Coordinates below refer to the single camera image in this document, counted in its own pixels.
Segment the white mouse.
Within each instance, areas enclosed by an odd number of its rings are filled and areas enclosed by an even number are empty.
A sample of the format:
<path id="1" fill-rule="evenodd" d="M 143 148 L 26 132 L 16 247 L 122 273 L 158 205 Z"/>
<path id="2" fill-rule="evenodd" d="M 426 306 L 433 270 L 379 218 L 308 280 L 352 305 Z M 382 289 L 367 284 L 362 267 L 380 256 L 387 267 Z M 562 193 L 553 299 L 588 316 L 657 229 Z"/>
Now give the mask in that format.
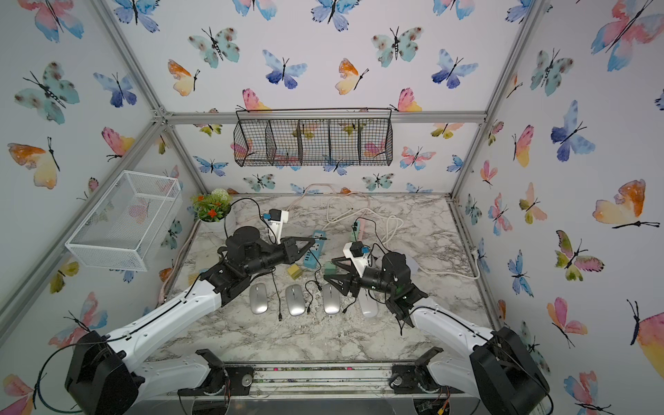
<path id="1" fill-rule="evenodd" d="M 369 296 L 361 294 L 359 296 L 359 303 L 361 306 L 361 313 L 364 318 L 371 319 L 378 315 L 378 303 L 371 299 Z"/>

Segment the silver mouse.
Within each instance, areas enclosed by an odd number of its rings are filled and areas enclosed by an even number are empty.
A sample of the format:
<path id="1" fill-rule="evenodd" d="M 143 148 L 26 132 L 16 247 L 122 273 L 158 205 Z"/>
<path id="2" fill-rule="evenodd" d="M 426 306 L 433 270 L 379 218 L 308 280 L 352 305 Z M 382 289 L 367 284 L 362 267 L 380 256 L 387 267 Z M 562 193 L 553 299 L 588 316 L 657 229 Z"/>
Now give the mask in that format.
<path id="1" fill-rule="evenodd" d="M 323 310 L 327 315 L 336 315 L 342 309 L 341 294 L 333 285 L 326 284 L 322 290 Z"/>
<path id="2" fill-rule="evenodd" d="M 250 287 L 249 301 L 254 315 L 261 315 L 268 310 L 268 295 L 264 283 L 257 283 Z"/>

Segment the yellow charger plug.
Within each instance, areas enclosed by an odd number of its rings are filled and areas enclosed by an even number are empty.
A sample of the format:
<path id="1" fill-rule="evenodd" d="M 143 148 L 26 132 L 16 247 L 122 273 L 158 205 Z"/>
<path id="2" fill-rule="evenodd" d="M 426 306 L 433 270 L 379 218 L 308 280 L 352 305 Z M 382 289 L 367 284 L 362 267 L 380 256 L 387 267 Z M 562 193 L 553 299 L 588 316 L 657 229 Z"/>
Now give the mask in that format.
<path id="1" fill-rule="evenodd" d="M 286 271 L 293 280 L 298 280 L 304 274 L 302 268 L 296 264 L 289 266 Z"/>

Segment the pink power strip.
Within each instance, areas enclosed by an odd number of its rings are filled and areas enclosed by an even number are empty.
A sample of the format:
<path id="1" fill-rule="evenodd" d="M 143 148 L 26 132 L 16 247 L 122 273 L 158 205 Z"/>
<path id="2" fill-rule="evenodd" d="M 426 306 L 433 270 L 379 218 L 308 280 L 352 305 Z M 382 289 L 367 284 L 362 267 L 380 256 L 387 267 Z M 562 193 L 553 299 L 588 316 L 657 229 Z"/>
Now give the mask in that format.
<path id="1" fill-rule="evenodd" d="M 351 238 L 350 238 L 352 242 L 358 242 L 363 240 L 365 226 L 366 223 L 361 218 L 358 218 L 353 222 L 351 227 Z"/>

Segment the grey mouse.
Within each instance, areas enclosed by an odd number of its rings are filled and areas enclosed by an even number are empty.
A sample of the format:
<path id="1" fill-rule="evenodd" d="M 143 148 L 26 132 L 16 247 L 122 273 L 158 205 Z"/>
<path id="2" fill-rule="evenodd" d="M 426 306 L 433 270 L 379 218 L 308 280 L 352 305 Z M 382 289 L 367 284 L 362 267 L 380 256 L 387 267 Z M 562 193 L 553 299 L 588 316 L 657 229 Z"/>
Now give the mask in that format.
<path id="1" fill-rule="evenodd" d="M 301 285 L 290 285 L 285 291 L 286 302 L 291 316 L 302 316 L 306 312 L 306 301 Z"/>

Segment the blue power strip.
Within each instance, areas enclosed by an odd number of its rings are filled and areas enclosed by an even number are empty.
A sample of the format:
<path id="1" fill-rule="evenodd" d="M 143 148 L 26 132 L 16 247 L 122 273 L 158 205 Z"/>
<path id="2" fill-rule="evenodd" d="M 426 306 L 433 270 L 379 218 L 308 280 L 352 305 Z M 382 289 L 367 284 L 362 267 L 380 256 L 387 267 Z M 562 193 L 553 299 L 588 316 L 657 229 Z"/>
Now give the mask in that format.
<path id="1" fill-rule="evenodd" d="M 311 270 L 316 270 L 321 253 L 323 252 L 324 243 L 327 240 L 327 233 L 322 230 L 316 230 L 312 238 L 315 240 L 315 244 L 305 254 L 303 266 Z"/>

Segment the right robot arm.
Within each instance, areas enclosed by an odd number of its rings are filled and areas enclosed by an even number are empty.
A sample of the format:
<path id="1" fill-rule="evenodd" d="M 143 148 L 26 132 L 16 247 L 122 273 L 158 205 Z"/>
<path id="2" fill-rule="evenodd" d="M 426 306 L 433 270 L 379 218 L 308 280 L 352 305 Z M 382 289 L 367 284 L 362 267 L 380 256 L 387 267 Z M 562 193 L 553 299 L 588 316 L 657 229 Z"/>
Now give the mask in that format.
<path id="1" fill-rule="evenodd" d="M 551 398 L 547 380 L 517 333 L 480 327 L 444 309 L 413 283 L 405 255 L 389 252 L 379 268 L 370 267 L 368 257 L 363 252 L 332 259 L 339 272 L 325 280 L 343 296 L 384 294 L 383 304 L 401 328 L 440 342 L 414 363 L 393 368 L 388 385 L 396 394 L 459 391 L 491 414 L 531 414 Z"/>

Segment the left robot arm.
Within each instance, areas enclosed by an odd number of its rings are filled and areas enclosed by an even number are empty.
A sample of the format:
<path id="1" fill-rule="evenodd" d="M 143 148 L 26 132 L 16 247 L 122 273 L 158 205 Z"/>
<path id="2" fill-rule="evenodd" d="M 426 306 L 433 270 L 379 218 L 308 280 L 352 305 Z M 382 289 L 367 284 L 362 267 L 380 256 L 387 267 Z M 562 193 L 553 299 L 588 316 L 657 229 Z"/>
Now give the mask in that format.
<path id="1" fill-rule="evenodd" d="M 218 262 L 190 288 L 108 335 L 93 330 L 81 337 L 73 346 L 65 389 L 85 414 L 124 414 L 143 399 L 171 391 L 230 393 L 231 376 L 208 349 L 158 363 L 148 359 L 197 320 L 230 304 L 254 278 L 295 264 L 315 243 L 311 237 L 283 237 L 272 244 L 257 228 L 238 228 L 219 248 Z"/>

